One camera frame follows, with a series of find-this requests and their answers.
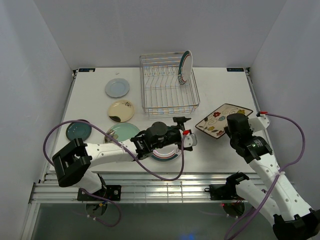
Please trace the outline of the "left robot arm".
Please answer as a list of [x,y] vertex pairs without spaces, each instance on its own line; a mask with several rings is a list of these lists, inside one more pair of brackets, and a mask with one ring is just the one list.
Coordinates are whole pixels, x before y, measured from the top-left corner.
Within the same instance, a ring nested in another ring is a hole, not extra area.
[[90,168],[109,163],[137,162],[149,158],[154,150],[175,145],[181,153],[193,151],[197,138],[185,129],[186,117],[174,117],[175,125],[167,126],[157,121],[146,130],[125,141],[106,134],[110,143],[88,143],[75,138],[52,157],[52,165],[61,188],[77,186],[87,191],[95,200],[106,195],[106,184]]

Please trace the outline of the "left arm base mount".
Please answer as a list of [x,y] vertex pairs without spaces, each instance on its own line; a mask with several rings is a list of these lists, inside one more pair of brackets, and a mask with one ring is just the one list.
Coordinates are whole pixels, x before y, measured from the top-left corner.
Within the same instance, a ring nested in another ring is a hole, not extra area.
[[[98,196],[100,198],[108,199],[111,201],[120,201],[121,193],[122,193],[121,185],[106,185],[104,189],[100,189],[94,192],[92,195]],[[96,202],[96,201],[101,201],[100,198],[96,198],[91,195],[88,195],[83,190],[79,189],[76,199],[82,202]]]

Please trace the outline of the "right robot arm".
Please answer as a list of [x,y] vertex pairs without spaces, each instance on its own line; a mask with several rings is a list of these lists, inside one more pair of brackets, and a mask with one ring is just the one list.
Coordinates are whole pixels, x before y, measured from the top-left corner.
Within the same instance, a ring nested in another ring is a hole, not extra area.
[[251,119],[242,113],[227,116],[224,129],[230,146],[260,177],[266,191],[257,188],[242,172],[226,179],[225,191],[232,199],[248,201],[255,209],[249,220],[262,214],[277,239],[309,240],[320,232],[319,210],[314,210],[296,191],[266,140],[254,135],[269,126],[269,116],[267,112],[259,112]]

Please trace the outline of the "square floral plate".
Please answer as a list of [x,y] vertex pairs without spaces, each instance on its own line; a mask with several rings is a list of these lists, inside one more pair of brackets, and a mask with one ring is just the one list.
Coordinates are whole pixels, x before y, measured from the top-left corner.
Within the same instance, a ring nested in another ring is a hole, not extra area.
[[249,108],[224,103],[197,123],[195,128],[214,139],[219,139],[225,134],[225,127],[228,125],[227,116],[231,114],[249,116],[253,112],[254,111]]

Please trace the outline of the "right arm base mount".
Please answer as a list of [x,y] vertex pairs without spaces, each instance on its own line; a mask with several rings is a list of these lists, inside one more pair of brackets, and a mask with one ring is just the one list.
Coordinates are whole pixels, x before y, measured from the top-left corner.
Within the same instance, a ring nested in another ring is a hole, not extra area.
[[237,194],[236,187],[229,184],[210,184],[204,189],[204,192],[209,193],[211,200],[244,200]]

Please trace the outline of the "white plate teal rim back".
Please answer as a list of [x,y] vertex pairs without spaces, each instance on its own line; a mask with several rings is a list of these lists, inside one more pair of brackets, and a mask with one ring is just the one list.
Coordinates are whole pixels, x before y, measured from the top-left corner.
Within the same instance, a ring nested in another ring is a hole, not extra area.
[[191,77],[193,70],[193,56],[190,50],[183,53],[178,67],[178,82],[184,85]]

